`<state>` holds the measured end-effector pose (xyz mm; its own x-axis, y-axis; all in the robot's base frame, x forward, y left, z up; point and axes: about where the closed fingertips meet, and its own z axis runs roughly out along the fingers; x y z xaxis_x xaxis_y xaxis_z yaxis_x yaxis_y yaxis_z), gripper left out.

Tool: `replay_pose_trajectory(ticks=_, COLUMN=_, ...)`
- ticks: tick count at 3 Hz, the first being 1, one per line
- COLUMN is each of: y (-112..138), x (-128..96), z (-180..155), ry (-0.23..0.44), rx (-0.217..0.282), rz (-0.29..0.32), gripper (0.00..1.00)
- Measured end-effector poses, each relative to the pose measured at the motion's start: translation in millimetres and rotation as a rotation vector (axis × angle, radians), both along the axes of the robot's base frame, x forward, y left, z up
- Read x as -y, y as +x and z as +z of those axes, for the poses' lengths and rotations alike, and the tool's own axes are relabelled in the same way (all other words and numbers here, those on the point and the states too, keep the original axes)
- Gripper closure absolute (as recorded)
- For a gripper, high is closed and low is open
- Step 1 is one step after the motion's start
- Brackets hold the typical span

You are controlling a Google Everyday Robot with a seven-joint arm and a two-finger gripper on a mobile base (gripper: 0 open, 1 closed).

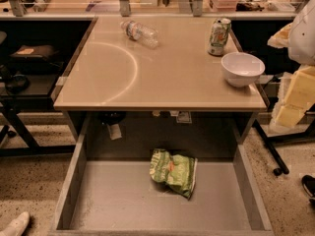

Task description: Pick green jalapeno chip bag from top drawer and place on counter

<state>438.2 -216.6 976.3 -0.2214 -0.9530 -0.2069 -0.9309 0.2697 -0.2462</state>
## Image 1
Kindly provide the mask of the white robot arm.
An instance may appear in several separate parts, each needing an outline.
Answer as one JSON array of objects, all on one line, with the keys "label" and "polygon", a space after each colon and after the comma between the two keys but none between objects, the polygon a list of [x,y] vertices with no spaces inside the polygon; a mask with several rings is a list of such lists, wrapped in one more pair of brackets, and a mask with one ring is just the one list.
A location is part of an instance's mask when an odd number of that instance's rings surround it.
[{"label": "white robot arm", "polygon": [[315,104],[315,0],[309,0],[293,22],[271,36],[267,44],[286,47],[289,59],[300,65],[273,111],[276,125],[293,128]]}]

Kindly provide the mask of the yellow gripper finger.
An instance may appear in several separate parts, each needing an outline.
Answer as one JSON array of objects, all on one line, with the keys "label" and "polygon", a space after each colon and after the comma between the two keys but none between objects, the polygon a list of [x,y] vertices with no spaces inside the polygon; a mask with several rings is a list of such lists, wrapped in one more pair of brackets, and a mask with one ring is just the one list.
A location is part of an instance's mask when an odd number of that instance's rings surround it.
[{"label": "yellow gripper finger", "polygon": [[272,35],[267,44],[274,48],[288,48],[289,47],[289,33],[291,29],[291,23],[282,27],[274,35]]},{"label": "yellow gripper finger", "polygon": [[301,65],[283,89],[272,116],[277,126],[293,128],[315,104],[315,67]]}]

